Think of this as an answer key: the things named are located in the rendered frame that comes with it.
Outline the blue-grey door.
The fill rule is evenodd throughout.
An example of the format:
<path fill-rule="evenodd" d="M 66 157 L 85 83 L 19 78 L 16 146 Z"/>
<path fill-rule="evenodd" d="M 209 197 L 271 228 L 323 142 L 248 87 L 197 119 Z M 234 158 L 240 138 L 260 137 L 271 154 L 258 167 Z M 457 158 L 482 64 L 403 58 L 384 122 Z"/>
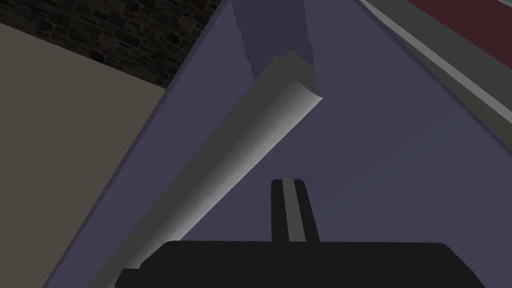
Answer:
<path fill-rule="evenodd" d="M 222 0 L 43 288 L 88 288 L 290 49 L 322 100 L 185 239 L 270 240 L 271 181 L 302 179 L 322 240 L 444 243 L 512 288 L 512 152 L 356 0 Z"/>

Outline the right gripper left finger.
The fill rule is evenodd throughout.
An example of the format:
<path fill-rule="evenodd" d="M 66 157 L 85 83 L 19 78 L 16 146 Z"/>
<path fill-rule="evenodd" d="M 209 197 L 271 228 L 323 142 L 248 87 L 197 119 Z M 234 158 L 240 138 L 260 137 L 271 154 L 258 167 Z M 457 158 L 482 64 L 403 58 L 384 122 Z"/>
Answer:
<path fill-rule="evenodd" d="M 297 242 L 298 222 L 295 202 L 296 190 L 292 179 L 275 179 L 271 182 L 271 240 Z"/>

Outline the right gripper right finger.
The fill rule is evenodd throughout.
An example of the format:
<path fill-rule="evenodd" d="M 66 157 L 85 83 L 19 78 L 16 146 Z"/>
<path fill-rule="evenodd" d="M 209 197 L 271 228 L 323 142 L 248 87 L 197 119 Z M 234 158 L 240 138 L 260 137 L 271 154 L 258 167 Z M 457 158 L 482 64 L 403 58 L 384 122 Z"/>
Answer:
<path fill-rule="evenodd" d="M 300 179 L 287 181 L 287 237 L 290 242 L 320 241 L 307 188 Z"/>

